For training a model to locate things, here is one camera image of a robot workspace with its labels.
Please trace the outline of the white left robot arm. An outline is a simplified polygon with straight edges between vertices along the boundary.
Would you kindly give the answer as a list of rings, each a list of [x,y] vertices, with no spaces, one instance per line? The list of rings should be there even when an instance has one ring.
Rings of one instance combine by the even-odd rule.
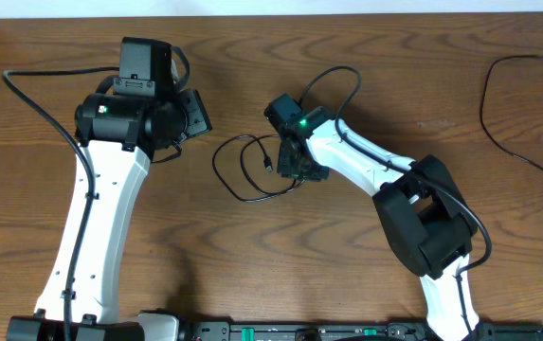
[[[78,105],[67,142],[77,158],[75,186],[57,258],[31,316],[9,322],[10,340],[188,340],[190,326],[161,310],[118,315],[118,278],[136,197],[155,153],[211,123],[182,50],[126,37],[120,63],[104,70]]]

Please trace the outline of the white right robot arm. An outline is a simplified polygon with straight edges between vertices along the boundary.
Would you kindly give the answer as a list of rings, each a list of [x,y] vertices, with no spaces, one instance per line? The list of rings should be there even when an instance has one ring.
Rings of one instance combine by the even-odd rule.
[[[278,173],[321,181],[336,171],[370,195],[390,249],[421,281],[428,327],[442,340],[473,339],[480,318],[465,268],[478,228],[445,164],[388,152],[328,108],[306,112],[288,94],[263,114],[281,140]]]

